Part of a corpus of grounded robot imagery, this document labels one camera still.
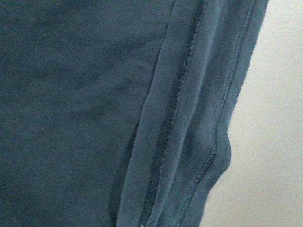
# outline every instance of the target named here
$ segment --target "stitched seam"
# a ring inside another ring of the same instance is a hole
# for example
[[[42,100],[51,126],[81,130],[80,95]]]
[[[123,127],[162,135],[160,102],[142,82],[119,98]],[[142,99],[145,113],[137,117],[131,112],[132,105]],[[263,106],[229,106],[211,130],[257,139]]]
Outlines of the stitched seam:
[[[198,10],[196,12],[193,24],[191,26],[191,31],[187,41],[186,50],[184,53],[184,59],[180,65],[179,73],[173,82],[172,91],[170,93],[170,102],[168,105],[168,111],[166,113],[166,118],[161,126],[162,128],[161,134],[157,141],[157,151],[159,153],[157,153],[156,151],[156,155],[152,165],[151,178],[148,185],[147,195],[145,199],[144,208],[141,214],[139,227],[146,226],[154,209],[156,198],[159,194],[161,175],[162,175],[162,170],[167,153],[167,144],[172,134],[172,128],[174,125],[176,112],[180,101],[180,95],[182,92],[182,88],[184,85],[187,72],[189,70],[190,62],[192,60],[193,50],[196,43],[196,35],[199,31],[200,21],[207,2],[208,2],[207,0],[202,1],[198,6]]]
[[[231,87],[231,84],[232,84],[235,72],[236,72],[237,67],[238,67],[240,53],[241,53],[241,50],[242,50],[242,44],[243,44],[245,35],[247,33],[249,24],[251,22],[251,16],[253,14],[253,10],[254,10],[256,1],[257,0],[251,0],[250,1],[250,5],[249,5],[248,11],[246,13],[245,21],[244,21],[244,24],[242,26],[240,35],[238,37],[238,41],[237,41],[237,45],[236,45],[236,50],[235,50],[233,61],[232,61],[232,67],[231,67],[231,70],[229,72],[228,80],[227,80],[227,83],[226,83],[226,86],[225,86],[225,89],[224,89],[224,95],[223,95],[223,98],[221,100],[219,109],[217,111],[216,121],[215,121],[215,124],[213,126],[213,134],[212,134],[213,145],[212,145],[212,149],[211,149],[211,151],[210,151],[210,153],[209,153],[209,155],[208,155],[205,163],[203,164],[201,170],[199,171],[199,173],[197,174],[196,178],[194,179],[190,190],[187,193],[187,197],[186,197],[186,199],[185,199],[185,201],[184,201],[184,203],[182,205],[182,208],[181,208],[181,211],[180,211],[179,216],[177,218],[175,227],[181,227],[181,225],[183,223],[183,220],[185,218],[186,212],[187,212],[187,210],[189,208],[189,205],[190,205],[190,203],[192,201],[192,198],[193,198],[193,196],[194,196],[194,194],[196,192],[197,186],[200,183],[200,181],[203,178],[203,176],[205,175],[205,173],[207,172],[207,170],[212,165],[212,163],[214,161],[214,158],[216,156],[217,149],[218,149],[218,124],[219,124],[219,121],[221,119],[223,108],[224,108],[224,104],[226,102],[226,99],[227,99],[227,96],[228,96],[228,93],[229,93],[229,90],[230,90],[230,87]]]

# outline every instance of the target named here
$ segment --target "garment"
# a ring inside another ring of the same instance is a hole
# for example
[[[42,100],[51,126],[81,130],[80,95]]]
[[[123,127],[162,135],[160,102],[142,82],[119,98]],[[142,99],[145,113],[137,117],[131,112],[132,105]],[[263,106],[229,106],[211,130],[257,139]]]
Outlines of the garment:
[[[199,226],[267,2],[0,1],[0,226]]]

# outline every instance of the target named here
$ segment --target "dark teal fabric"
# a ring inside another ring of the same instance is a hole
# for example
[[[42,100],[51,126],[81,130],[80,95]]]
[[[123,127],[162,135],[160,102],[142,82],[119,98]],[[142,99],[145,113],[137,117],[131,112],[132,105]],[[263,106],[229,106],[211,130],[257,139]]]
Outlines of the dark teal fabric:
[[[0,226],[198,227],[267,2],[0,1]]]

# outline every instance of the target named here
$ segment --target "white background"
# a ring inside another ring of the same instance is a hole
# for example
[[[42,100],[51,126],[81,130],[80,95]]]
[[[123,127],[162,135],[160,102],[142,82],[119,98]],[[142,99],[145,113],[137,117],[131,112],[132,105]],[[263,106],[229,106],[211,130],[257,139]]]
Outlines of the white background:
[[[303,0],[270,0],[201,227],[303,227]]]

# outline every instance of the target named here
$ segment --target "stitching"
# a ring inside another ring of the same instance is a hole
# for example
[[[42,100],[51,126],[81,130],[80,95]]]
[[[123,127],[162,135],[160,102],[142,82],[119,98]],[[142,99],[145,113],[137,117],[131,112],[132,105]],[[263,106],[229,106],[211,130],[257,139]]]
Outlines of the stitching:
[[[206,1],[202,1],[198,5],[198,10],[196,12],[193,24],[191,26],[189,38],[186,44],[186,50],[184,53],[184,59],[181,62],[179,74],[175,78],[172,91],[170,93],[170,102],[168,106],[168,111],[166,113],[166,118],[161,126],[161,134],[159,136],[159,139],[157,141],[157,150],[154,157],[154,162],[151,169],[151,178],[148,185],[147,195],[145,199],[144,208],[141,214],[139,227],[144,227],[147,224],[147,221],[149,220],[152,211],[154,209],[155,200],[159,194],[159,188],[161,184],[161,175],[162,170],[166,158],[167,153],[167,144],[170,139],[170,136],[172,134],[172,127],[174,125],[174,121],[176,118],[176,112],[180,100],[180,95],[182,92],[182,88],[184,85],[184,81],[192,60],[193,56],[193,50],[196,43],[196,36],[199,31],[200,27],[200,21],[202,18],[202,14],[204,11],[204,8],[207,4]]]
[[[215,124],[213,126],[213,134],[212,134],[212,136],[213,136],[213,145],[212,145],[212,149],[211,149],[211,151],[210,151],[210,153],[209,153],[209,155],[206,159],[206,162],[203,164],[202,168],[200,169],[199,173],[197,174],[196,178],[194,179],[190,190],[187,193],[187,197],[186,197],[186,199],[185,199],[185,201],[182,205],[182,208],[181,208],[181,211],[180,211],[179,216],[177,218],[175,227],[180,227],[182,225],[183,220],[184,220],[185,215],[186,215],[186,212],[187,212],[187,210],[189,208],[189,205],[191,203],[191,200],[192,200],[192,198],[193,198],[193,196],[196,192],[197,186],[200,183],[203,176],[205,175],[205,173],[207,172],[207,170],[212,165],[213,160],[216,156],[217,149],[218,149],[218,124],[219,124],[219,121],[220,121],[221,116],[222,116],[224,104],[226,102],[226,99],[227,99],[227,96],[228,96],[228,93],[229,93],[229,90],[230,90],[230,87],[231,87],[236,69],[238,67],[240,53],[241,53],[241,50],[242,50],[242,44],[243,44],[246,32],[248,30],[250,21],[251,21],[251,16],[253,14],[253,10],[254,10],[256,1],[257,0],[251,0],[250,1],[250,5],[249,5],[248,11],[246,13],[245,21],[244,21],[244,24],[242,26],[240,35],[238,37],[236,50],[235,50],[234,58],[233,58],[233,61],[232,61],[232,67],[231,67],[231,70],[229,72],[227,84],[226,84],[225,89],[224,89],[224,95],[223,95],[223,98],[221,100],[219,110],[217,111],[216,121],[215,121]]]

